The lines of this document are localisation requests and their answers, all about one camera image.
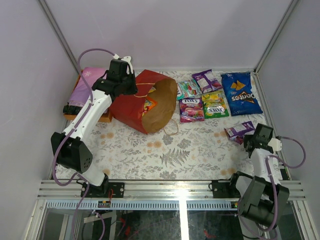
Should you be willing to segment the purple snack packet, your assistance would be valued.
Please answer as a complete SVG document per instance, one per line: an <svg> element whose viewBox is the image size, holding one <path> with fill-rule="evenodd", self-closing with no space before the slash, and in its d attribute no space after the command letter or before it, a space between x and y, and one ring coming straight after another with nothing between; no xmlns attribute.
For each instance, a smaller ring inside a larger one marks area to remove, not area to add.
<svg viewBox="0 0 320 240"><path fill-rule="evenodd" d="M230 141L241 145L244 142L244 136L252 135L255 132L255 127L252 121L247 121L225 128L224 131Z"/></svg>
<svg viewBox="0 0 320 240"><path fill-rule="evenodd" d="M211 69L191 75L203 94L218 91L223 88L213 75Z"/></svg>

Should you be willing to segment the blue Doritos chip bag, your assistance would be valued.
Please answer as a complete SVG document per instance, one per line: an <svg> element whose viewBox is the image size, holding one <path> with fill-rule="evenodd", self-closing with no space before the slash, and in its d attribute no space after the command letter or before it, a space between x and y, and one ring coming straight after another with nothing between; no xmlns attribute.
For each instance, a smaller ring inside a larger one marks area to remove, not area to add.
<svg viewBox="0 0 320 240"><path fill-rule="evenodd" d="M220 76L232 116L263 113L256 96L252 92L250 72L224 73Z"/></svg>

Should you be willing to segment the red paper bag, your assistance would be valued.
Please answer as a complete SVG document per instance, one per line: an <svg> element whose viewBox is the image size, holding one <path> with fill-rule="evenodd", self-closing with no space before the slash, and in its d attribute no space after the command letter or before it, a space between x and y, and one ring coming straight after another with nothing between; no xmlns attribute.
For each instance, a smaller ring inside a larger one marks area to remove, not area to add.
<svg viewBox="0 0 320 240"><path fill-rule="evenodd" d="M143 70L135 78L138 92L117 97L108 108L118 121L143 133L156 133L165 127L176 109L178 86L175 79L166 75ZM157 105L142 116L146 97Z"/></svg>

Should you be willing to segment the green Fox's candy bag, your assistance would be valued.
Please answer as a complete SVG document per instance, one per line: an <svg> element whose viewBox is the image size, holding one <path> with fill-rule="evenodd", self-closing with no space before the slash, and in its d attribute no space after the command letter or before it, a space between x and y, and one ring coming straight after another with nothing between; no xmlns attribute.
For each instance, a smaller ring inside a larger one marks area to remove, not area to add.
<svg viewBox="0 0 320 240"><path fill-rule="evenodd" d="M205 119L223 118L229 116L222 91L205 93L201 96L201 100Z"/></svg>

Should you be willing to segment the teal Fox's candy bag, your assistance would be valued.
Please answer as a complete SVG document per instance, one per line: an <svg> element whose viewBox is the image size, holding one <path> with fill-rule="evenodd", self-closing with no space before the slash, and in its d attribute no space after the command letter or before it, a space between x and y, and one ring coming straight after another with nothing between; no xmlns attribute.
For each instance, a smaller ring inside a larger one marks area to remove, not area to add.
<svg viewBox="0 0 320 240"><path fill-rule="evenodd" d="M197 98L201 94L202 92L194 79L189 79L177 83L176 99L178 101L186 98Z"/></svg>

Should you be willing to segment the purple Fox's candy bag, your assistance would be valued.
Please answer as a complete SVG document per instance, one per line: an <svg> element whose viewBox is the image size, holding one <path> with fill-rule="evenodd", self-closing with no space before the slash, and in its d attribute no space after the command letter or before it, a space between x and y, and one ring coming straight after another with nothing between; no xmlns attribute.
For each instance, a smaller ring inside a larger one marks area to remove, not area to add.
<svg viewBox="0 0 320 240"><path fill-rule="evenodd" d="M203 102L201 98L183 98L179 100L180 123L204 121Z"/></svg>

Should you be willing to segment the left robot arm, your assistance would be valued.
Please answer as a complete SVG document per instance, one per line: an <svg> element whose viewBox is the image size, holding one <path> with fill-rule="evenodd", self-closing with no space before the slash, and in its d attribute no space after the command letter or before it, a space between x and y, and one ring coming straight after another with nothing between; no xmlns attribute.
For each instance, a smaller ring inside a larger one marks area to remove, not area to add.
<svg viewBox="0 0 320 240"><path fill-rule="evenodd" d="M72 123L63 132L54 132L51 136L54 180L57 180L56 166L60 165L73 170L91 184L93 193L98 197L105 197L109 193L106 175L93 163L93 155L85 140L117 97L137 93L131 59L130 56L116 56L111 60L109 69L89 88L90 95Z"/></svg>

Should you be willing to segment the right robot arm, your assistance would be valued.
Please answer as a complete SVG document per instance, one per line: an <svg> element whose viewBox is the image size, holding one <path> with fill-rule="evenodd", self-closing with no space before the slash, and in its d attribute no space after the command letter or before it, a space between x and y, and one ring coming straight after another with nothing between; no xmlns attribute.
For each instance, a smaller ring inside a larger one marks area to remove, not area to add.
<svg viewBox="0 0 320 240"><path fill-rule="evenodd" d="M252 162L253 176L237 171L231 176L228 192L240 197L237 209L241 217L273 230L290 196L274 168L282 143L273 137L272 127L259 123L253 134L244 136L243 146Z"/></svg>

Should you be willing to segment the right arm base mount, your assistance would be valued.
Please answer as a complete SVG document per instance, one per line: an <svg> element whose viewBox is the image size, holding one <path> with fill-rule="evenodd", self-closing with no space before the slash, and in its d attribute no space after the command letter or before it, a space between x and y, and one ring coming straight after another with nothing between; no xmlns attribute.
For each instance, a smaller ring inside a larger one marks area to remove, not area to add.
<svg viewBox="0 0 320 240"><path fill-rule="evenodd" d="M208 184L214 199L235 199L240 197L239 191L229 180L212 180Z"/></svg>

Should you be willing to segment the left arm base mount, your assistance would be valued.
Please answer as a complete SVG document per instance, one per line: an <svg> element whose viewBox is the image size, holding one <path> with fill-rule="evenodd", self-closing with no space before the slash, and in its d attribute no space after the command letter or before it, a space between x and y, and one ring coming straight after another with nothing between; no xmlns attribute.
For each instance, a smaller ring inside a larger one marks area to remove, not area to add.
<svg viewBox="0 0 320 240"><path fill-rule="evenodd" d="M85 196L85 198L123 198L125 193L125 183L118 181L110 182L106 174L100 186L89 184L87 194L85 192L88 185L83 182L81 186L81 197Z"/></svg>

